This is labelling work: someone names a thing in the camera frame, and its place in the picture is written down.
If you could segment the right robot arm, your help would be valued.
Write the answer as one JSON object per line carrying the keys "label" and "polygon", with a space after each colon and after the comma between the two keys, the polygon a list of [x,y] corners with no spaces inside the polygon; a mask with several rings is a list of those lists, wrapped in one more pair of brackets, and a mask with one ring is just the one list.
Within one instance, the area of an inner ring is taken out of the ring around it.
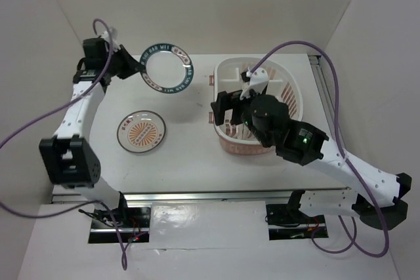
{"label": "right robot arm", "polygon": [[263,147],[273,147],[282,159],[345,185],[343,191],[293,191],[286,207],[291,221],[318,215],[353,216],[371,228],[391,230],[407,218],[408,204],[402,198],[411,189],[408,174],[387,173],[340,150],[324,131],[290,118],[288,105],[276,97],[260,94],[242,100],[238,91],[223,91],[211,109],[217,126],[231,111],[231,122],[245,125]]}

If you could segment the plate with orange sunburst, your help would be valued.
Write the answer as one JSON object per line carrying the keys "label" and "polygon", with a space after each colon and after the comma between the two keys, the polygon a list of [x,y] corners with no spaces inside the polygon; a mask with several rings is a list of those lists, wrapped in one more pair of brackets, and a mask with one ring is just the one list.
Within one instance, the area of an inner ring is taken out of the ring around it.
{"label": "plate with orange sunburst", "polygon": [[118,125],[117,142],[130,153],[146,153],[164,140],[167,127],[163,118],[154,111],[140,110],[130,113]]}

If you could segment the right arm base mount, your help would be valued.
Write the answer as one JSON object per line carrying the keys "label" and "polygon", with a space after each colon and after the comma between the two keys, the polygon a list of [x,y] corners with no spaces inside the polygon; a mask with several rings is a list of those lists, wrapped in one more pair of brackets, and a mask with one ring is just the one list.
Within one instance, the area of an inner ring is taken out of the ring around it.
{"label": "right arm base mount", "polygon": [[265,222],[270,241],[328,238],[324,216],[309,217],[301,212],[289,212],[286,204],[267,204]]}

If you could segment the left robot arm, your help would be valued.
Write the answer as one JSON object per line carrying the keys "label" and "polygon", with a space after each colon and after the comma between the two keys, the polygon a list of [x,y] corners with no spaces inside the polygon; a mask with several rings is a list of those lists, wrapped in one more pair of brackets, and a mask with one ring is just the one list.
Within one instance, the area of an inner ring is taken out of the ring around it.
{"label": "left robot arm", "polygon": [[124,46],[105,35],[84,40],[83,52],[73,77],[70,106],[53,136],[41,139],[39,151],[55,186],[96,201],[95,214],[121,227],[129,221],[127,201],[101,177],[101,163],[89,137],[112,78],[126,79],[140,65]]}

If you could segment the aluminium rail right side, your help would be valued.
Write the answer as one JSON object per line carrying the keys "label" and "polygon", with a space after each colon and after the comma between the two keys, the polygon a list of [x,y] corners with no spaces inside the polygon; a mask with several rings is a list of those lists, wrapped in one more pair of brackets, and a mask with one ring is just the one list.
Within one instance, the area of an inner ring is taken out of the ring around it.
{"label": "aluminium rail right side", "polygon": [[335,134],[335,89],[331,71],[320,55],[308,55],[310,67],[320,94],[330,133],[334,140]]}

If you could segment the aluminium rail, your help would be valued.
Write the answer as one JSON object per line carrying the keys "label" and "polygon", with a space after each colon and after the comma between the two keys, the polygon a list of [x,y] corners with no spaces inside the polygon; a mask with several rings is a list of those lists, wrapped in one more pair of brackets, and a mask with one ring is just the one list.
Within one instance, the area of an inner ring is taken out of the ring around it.
{"label": "aluminium rail", "polygon": [[335,134],[335,89],[331,71],[320,55],[308,55],[310,67],[320,94],[330,133],[334,140]]}
{"label": "aluminium rail", "polygon": [[[334,192],[344,195],[349,189],[332,188],[327,190],[307,190],[312,195]],[[153,203],[153,202],[206,202],[206,201],[250,201],[250,200],[287,200],[293,190],[243,190],[243,191],[182,191],[182,192],[153,192],[153,193],[125,193],[128,203]],[[78,193],[64,192],[63,189],[53,189],[52,204],[73,204],[84,202],[86,198]]]}

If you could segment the white and pink dish rack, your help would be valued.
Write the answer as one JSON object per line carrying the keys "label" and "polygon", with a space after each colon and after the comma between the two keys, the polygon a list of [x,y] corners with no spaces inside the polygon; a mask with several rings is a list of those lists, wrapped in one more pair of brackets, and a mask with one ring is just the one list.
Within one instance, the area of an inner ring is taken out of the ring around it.
{"label": "white and pink dish rack", "polygon": [[[258,61],[259,59],[255,57],[235,57],[223,60],[215,67],[211,77],[210,85],[213,86],[213,94],[244,88],[245,83],[241,74],[252,69]],[[303,118],[303,98],[294,76],[281,63],[271,60],[263,63],[261,68],[265,70],[270,80],[267,93],[287,104],[290,118],[300,121]],[[224,151],[234,155],[260,155],[271,151],[270,148],[262,147],[244,125],[232,126],[231,118],[232,112],[226,112],[224,123],[215,127]]]}

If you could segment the aluminium rail front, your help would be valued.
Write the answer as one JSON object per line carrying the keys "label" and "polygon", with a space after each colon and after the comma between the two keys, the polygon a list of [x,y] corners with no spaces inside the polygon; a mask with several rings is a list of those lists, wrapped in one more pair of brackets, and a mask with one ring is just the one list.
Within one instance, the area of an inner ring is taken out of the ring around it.
{"label": "aluminium rail front", "polygon": [[[312,195],[334,192],[344,195],[349,189],[332,188],[327,190],[307,190]],[[128,203],[153,203],[153,202],[206,202],[206,201],[250,201],[250,200],[287,200],[293,190],[243,190],[243,191],[182,191],[182,192],[153,192],[153,193],[125,193]],[[53,189],[52,204],[73,204],[84,202],[86,198],[78,193],[64,192],[63,189]]]}

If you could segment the green rimmed white plate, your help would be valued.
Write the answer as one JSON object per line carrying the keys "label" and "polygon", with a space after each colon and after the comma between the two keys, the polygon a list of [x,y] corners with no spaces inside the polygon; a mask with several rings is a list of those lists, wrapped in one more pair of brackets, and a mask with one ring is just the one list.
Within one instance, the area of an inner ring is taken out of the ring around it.
{"label": "green rimmed white plate", "polygon": [[194,77],[192,59],[180,47],[158,43],[148,47],[139,59],[139,73],[152,89],[175,94],[187,89]]}

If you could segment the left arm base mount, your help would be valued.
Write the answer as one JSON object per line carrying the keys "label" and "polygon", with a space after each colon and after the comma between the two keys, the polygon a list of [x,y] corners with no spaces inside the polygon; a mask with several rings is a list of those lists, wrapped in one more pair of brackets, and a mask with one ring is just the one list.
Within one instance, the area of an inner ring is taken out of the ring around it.
{"label": "left arm base mount", "polygon": [[[89,244],[118,243],[116,229],[110,215],[94,210],[85,213],[91,219]],[[129,207],[125,217],[114,214],[123,243],[148,243],[150,238],[151,207]]]}

